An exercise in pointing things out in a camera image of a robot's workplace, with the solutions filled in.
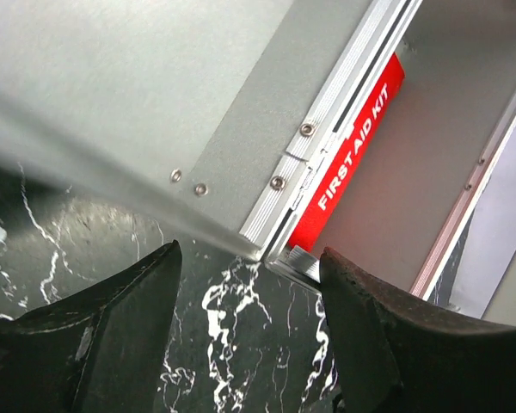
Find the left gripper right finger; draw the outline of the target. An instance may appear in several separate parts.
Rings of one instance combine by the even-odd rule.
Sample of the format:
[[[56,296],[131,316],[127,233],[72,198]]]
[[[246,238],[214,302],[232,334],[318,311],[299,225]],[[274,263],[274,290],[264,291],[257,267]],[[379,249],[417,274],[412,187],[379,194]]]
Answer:
[[[347,412],[516,412],[516,327],[432,305],[332,249],[321,293]]]

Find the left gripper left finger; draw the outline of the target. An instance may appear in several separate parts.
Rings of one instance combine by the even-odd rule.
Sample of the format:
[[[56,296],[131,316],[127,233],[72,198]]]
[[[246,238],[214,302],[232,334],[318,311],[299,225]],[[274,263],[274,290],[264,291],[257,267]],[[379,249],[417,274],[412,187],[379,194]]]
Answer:
[[[181,279],[177,242],[0,319],[0,412],[150,412]]]

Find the grey metal case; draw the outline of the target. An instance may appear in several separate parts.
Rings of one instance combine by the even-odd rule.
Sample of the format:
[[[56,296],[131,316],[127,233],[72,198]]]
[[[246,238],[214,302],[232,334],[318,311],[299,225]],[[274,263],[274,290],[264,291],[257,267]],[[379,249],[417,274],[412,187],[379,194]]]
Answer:
[[[288,240],[390,57],[312,251]],[[431,294],[516,126],[516,1],[0,1],[0,163],[316,281]]]

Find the red first aid pouch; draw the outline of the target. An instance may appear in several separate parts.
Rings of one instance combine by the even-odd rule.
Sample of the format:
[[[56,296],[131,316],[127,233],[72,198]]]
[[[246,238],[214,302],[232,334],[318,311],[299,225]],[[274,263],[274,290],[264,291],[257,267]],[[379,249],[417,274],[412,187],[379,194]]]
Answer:
[[[363,159],[390,103],[399,93],[404,78],[404,69],[394,53],[354,121],[353,130],[342,134],[345,140],[292,232],[288,240],[289,247],[312,251]]]

